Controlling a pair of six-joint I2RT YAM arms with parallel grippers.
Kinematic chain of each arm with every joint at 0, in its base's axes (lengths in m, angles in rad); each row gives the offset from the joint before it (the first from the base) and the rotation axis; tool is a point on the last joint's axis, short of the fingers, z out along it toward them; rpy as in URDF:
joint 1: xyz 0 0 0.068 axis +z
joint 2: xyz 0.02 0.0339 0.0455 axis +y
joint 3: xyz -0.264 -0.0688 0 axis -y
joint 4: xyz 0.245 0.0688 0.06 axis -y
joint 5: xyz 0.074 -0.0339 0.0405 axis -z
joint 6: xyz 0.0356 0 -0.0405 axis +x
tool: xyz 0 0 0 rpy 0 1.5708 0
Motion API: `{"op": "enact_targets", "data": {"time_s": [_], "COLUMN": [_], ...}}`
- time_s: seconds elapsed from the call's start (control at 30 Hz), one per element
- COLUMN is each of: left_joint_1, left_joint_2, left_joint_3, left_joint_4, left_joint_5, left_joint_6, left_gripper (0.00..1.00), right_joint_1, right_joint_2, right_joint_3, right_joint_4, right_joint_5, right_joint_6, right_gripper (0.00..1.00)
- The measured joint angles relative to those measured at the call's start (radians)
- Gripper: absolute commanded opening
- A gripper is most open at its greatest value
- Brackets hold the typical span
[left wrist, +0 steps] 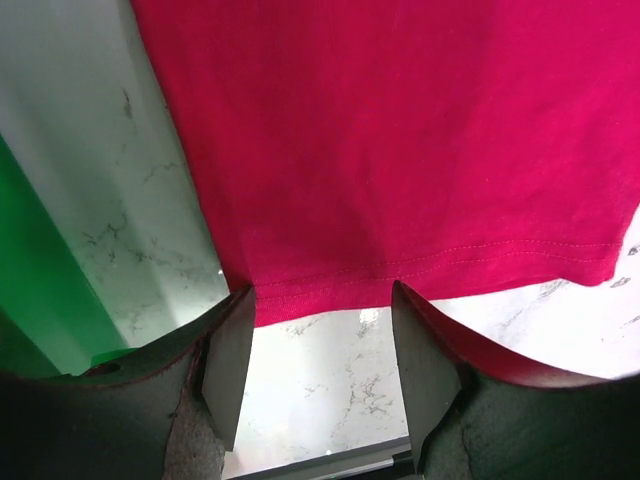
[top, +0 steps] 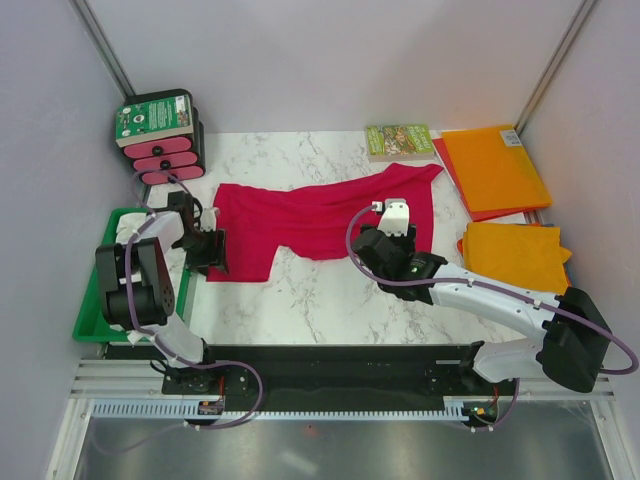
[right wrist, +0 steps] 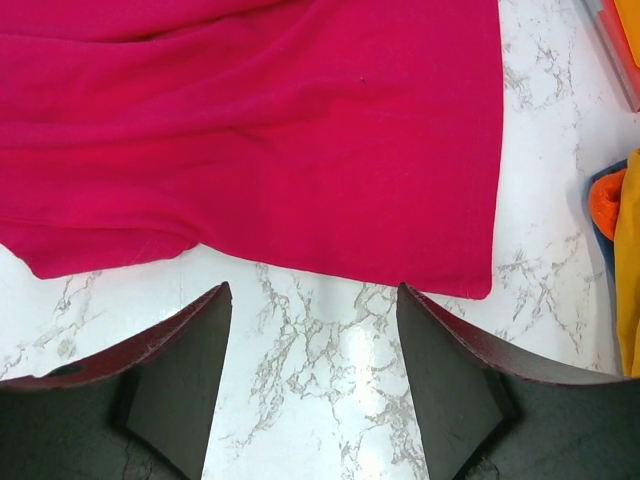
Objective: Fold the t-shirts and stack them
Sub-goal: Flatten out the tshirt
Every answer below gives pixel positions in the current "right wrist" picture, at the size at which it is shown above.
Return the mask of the magenta pink t-shirt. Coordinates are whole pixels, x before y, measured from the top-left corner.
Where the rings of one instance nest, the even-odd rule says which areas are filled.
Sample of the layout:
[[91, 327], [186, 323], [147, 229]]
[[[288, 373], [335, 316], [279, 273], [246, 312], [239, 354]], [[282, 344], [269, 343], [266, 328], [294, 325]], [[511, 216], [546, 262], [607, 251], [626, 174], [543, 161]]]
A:
[[495, 1], [5, 1], [1, 243], [42, 279], [206, 245], [482, 299]]

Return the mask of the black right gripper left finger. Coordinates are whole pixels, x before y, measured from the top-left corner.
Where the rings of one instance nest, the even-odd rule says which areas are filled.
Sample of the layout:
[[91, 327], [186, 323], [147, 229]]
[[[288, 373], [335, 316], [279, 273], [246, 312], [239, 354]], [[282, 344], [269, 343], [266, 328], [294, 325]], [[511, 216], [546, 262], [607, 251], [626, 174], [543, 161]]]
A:
[[201, 478], [231, 312], [223, 283], [97, 354], [2, 381], [2, 478]]

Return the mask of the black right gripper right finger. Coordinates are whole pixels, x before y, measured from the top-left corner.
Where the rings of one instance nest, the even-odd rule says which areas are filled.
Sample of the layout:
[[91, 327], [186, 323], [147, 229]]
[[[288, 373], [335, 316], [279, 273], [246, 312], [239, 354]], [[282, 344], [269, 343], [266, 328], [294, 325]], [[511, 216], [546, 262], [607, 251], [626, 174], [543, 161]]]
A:
[[433, 479], [635, 479], [639, 383], [560, 363], [409, 285], [397, 325]]

